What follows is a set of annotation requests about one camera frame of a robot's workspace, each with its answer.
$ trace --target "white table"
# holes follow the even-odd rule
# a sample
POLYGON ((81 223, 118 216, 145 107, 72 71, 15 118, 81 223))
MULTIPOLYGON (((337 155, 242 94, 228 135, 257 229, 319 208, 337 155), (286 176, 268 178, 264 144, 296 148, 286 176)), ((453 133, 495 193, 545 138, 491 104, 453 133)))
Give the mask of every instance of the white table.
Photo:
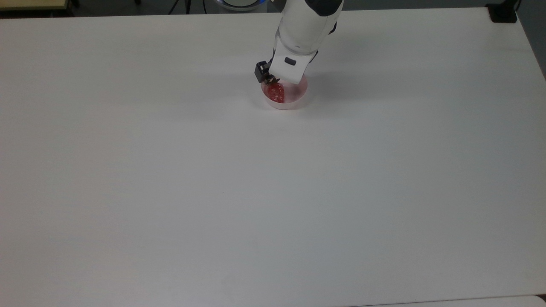
POLYGON ((546 82, 485 8, 0 20, 0 296, 331 307, 546 293, 546 82))

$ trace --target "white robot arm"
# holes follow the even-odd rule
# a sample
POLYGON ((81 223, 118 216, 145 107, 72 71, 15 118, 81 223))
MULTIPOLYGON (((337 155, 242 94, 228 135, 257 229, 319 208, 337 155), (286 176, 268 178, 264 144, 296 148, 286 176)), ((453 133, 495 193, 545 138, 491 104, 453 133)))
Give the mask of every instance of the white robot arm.
POLYGON ((273 58, 256 64, 266 84, 283 79, 298 84, 323 39, 336 27, 343 0, 287 0, 275 35, 273 58))

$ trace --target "floor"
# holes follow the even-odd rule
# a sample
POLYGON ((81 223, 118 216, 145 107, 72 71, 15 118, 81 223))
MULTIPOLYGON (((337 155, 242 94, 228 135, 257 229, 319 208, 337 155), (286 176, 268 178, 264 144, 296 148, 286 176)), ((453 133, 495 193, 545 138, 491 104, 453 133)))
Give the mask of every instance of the floor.
MULTIPOLYGON (((136 5, 133 0, 80 0, 79 8, 72 8, 75 16, 120 16, 120 15, 164 15, 173 7, 176 0, 142 0, 136 5)), ((185 2, 181 0, 172 14, 185 14, 185 2)), ((213 0, 193 0, 190 14, 218 13, 213 0)), ((483 7, 487 3, 500 0, 345 0, 344 10, 411 9, 411 8, 455 8, 483 7)), ((276 11, 268 3, 266 11, 276 11)), ((535 56, 546 76, 546 1, 522 0, 518 11, 521 24, 531 43, 535 56)))

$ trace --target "black cable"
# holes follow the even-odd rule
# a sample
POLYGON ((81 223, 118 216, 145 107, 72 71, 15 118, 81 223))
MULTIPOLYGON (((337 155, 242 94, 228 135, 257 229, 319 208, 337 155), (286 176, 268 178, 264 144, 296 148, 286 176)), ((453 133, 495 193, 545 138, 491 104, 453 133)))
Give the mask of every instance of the black cable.
POLYGON ((171 8, 171 10, 169 11, 169 13, 168 13, 167 15, 170 15, 170 13, 173 12, 173 10, 174 10, 174 8, 175 8, 175 6, 176 6, 177 4, 178 4, 178 0, 176 0, 176 1, 174 2, 173 7, 171 8))

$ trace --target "black object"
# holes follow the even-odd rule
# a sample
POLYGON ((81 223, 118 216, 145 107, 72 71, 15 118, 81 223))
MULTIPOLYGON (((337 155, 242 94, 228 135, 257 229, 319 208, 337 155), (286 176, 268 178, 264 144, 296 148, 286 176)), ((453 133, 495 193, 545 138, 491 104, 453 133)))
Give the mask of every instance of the black object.
POLYGON ((284 58, 284 62, 288 65, 292 65, 292 66, 296 66, 296 60, 293 60, 289 57, 285 57, 284 58))
POLYGON ((278 82, 280 80, 269 73, 269 67, 271 67, 271 61, 261 61, 256 64, 256 68, 254 69, 254 75, 256 75, 256 79, 258 79, 258 82, 270 84, 273 82, 278 82))
POLYGON ((319 16, 330 16, 340 7, 342 0, 305 0, 319 16))
POLYGON ((489 10, 489 17, 496 23, 515 23, 518 17, 515 14, 514 5, 521 0, 505 0, 500 4, 486 4, 489 10))
POLYGON ((334 31, 336 31, 336 28, 337 28, 337 21, 334 24, 334 27, 332 28, 332 31, 330 31, 330 33, 328 33, 328 35, 332 34, 334 31))

